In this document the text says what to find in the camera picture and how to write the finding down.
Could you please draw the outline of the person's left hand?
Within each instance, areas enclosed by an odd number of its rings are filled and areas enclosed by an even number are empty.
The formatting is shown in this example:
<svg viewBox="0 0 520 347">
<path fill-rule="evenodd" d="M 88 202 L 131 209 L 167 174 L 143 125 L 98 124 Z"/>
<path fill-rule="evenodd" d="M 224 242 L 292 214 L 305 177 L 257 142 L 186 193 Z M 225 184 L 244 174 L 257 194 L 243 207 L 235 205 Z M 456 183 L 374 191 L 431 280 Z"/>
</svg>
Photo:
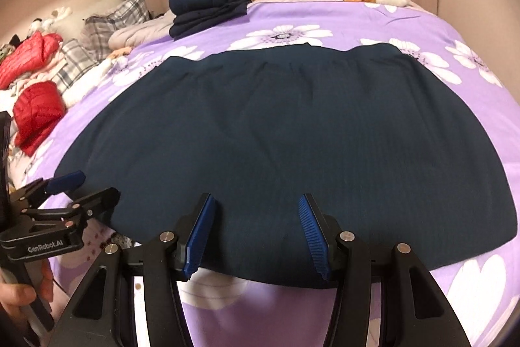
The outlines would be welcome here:
<svg viewBox="0 0 520 347">
<path fill-rule="evenodd" d="M 54 300 L 54 275 L 47 259 L 41 264 L 41 276 L 42 280 L 37 290 L 31 285 L 9 284 L 1 280 L 1 309 L 22 333 L 28 331 L 29 324 L 21 307 L 30 305 L 38 295 L 48 303 Z"/>
</svg>

